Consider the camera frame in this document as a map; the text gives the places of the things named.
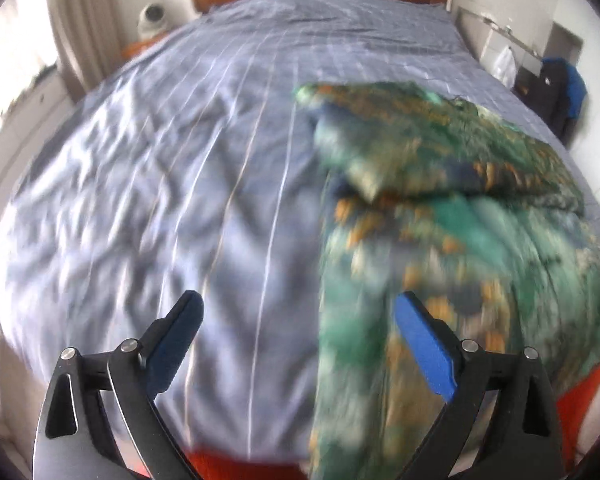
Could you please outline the green patterned silk garment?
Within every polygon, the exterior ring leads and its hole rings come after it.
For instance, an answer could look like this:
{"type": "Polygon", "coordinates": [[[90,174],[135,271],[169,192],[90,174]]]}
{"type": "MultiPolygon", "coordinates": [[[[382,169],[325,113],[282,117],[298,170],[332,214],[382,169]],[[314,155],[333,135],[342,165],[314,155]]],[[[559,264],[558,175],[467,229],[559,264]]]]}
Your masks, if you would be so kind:
{"type": "Polygon", "coordinates": [[[414,82],[300,87],[326,172],[314,479],[392,479],[442,408],[401,292],[463,339],[537,348],[558,396],[600,385],[600,239],[550,145],[414,82]]]}

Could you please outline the orange red bed base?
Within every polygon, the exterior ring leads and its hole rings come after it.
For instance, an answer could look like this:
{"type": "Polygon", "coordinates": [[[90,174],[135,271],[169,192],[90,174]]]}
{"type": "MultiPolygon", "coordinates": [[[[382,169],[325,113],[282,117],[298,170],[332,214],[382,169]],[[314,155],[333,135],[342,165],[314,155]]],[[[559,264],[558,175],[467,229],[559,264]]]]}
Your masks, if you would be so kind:
{"type": "MultiPolygon", "coordinates": [[[[568,471],[576,464],[580,430],[599,388],[600,365],[557,401],[562,426],[562,457],[568,471]]],[[[206,451],[188,452],[186,458],[197,474],[207,480],[306,480],[298,465],[246,463],[206,451]]]]}

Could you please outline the light blue checked bedsheet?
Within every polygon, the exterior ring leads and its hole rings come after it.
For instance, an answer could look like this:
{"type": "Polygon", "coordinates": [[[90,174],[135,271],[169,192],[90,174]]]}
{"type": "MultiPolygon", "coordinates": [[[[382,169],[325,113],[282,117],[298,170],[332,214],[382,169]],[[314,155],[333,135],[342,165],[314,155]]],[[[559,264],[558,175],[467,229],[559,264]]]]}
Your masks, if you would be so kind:
{"type": "Polygon", "coordinates": [[[469,54],[441,6],[238,0],[90,92],[0,220],[0,332],[46,382],[73,344],[108,349],[186,290],[204,322],[158,407],[186,448],[310,464],[326,172],[300,87],[414,82],[550,129],[469,54]]]}

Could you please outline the white drawer cabinet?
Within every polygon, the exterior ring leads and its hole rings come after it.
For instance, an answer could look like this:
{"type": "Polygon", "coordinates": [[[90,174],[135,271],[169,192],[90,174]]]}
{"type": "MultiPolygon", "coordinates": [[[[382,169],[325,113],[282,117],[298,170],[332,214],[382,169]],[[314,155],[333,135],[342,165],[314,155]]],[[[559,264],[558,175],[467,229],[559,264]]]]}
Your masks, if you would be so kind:
{"type": "Polygon", "coordinates": [[[73,99],[56,66],[48,68],[8,114],[0,131],[0,197],[72,112],[73,99]]]}

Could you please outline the dark blue jacket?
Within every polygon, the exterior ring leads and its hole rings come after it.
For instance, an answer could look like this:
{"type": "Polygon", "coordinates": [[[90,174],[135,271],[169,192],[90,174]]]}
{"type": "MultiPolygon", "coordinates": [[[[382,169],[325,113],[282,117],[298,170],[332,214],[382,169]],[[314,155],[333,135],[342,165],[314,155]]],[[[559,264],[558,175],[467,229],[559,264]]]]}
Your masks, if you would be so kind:
{"type": "Polygon", "coordinates": [[[521,67],[514,92],[567,146],[580,119],[588,89],[578,70],[564,58],[543,58],[537,75],[521,67]]]}

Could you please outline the beige curtain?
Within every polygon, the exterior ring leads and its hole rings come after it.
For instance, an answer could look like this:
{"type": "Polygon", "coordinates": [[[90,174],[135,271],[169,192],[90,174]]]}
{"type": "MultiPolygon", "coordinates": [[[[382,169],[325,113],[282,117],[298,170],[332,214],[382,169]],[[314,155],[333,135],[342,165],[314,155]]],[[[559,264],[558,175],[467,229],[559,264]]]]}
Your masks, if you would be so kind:
{"type": "Polygon", "coordinates": [[[73,101],[123,64],[117,0],[47,0],[58,68],[73,101]]]}

